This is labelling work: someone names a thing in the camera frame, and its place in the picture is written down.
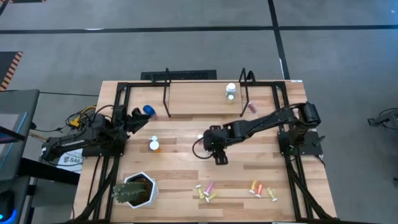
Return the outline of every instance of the blue cap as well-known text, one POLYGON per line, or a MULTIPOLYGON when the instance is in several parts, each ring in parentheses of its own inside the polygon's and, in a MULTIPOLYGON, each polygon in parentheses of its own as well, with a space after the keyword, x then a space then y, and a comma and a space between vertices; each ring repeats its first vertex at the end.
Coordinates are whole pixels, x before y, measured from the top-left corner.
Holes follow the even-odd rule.
POLYGON ((145 114, 148 114, 150 116, 153 116, 156 114, 155 110, 149 105, 145 105, 142 110, 144 111, 145 114))

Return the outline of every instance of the pink marker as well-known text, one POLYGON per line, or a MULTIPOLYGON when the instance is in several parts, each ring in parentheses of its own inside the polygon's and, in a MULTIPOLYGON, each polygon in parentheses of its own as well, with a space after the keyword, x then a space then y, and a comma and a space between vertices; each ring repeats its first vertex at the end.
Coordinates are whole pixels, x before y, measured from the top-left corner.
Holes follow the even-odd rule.
POLYGON ((208 188, 204 191, 204 194, 206 196, 210 195, 211 190, 213 190, 213 186, 214 186, 214 182, 211 182, 210 185, 208 186, 208 188))

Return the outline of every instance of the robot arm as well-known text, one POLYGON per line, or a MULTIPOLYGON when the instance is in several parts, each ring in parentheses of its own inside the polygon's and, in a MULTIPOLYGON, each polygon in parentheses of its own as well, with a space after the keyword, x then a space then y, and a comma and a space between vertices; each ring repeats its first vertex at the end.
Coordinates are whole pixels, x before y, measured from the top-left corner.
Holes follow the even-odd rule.
POLYGON ((149 115, 141 114, 135 108, 131 115, 127 114, 124 105, 114 109, 112 121, 104 115, 96 114, 88 127, 80 133, 60 138, 48 138, 43 144, 43 159, 52 161, 62 154, 83 148, 82 156, 120 156, 124 153, 124 145, 129 138, 128 132, 135 134, 146 123, 149 115))
POLYGON ((310 103, 299 103, 281 108, 267 116, 252 121, 233 121, 221 126, 210 126, 203 134, 203 147, 213 153, 217 165, 228 164, 224 149, 251 138, 253 134, 283 124, 293 125, 288 132, 289 145, 299 146, 303 143, 308 129, 321 123, 317 109, 310 103), (294 115, 298 109, 299 118, 294 115))

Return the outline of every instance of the white label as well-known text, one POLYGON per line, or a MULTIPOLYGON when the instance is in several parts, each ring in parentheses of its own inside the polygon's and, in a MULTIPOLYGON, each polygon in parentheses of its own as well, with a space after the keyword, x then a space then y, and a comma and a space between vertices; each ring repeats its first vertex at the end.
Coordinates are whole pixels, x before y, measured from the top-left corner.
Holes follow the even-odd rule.
POLYGON ((60 160, 58 161, 58 165, 60 166, 57 166, 57 168, 81 174, 81 169, 83 167, 81 164, 83 163, 83 157, 81 156, 82 150, 83 149, 76 149, 62 154, 60 160))

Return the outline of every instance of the orange marker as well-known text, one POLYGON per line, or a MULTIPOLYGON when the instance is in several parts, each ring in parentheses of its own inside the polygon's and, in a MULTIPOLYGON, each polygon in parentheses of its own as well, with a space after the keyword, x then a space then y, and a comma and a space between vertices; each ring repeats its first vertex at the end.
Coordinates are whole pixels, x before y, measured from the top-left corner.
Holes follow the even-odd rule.
POLYGON ((259 184, 259 188, 257 189, 256 197, 261 198, 261 193, 262 193, 262 184, 259 184))

